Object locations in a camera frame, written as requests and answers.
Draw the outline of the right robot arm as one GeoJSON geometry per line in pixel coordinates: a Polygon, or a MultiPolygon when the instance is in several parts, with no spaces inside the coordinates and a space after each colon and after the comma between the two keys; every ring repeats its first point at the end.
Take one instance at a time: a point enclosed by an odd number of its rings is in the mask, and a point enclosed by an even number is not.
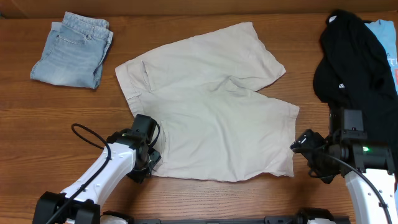
{"type": "Polygon", "coordinates": [[[308,129],[290,148],[306,158],[310,177],[326,184],[344,178],[358,223],[397,223],[392,152],[368,139],[360,110],[331,110],[327,137],[308,129]]]}

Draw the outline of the beige khaki shorts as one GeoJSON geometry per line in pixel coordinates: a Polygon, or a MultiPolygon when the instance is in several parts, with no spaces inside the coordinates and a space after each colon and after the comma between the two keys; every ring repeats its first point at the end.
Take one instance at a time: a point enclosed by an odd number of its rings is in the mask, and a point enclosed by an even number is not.
{"type": "Polygon", "coordinates": [[[156,176],[222,182],[293,176],[299,108],[260,94],[285,68],[251,22],[163,45],[115,72],[131,113],[160,125],[156,176]]]}

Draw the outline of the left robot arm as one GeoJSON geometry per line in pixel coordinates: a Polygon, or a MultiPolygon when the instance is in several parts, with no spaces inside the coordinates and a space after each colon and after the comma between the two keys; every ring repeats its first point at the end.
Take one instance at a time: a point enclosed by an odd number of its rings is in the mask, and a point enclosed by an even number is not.
{"type": "Polygon", "coordinates": [[[138,184],[152,174],[160,154],[153,137],[160,128],[132,128],[101,138],[104,149],[94,164],[59,194],[45,192],[38,200],[33,223],[100,223],[101,207],[121,179],[138,184]]]}

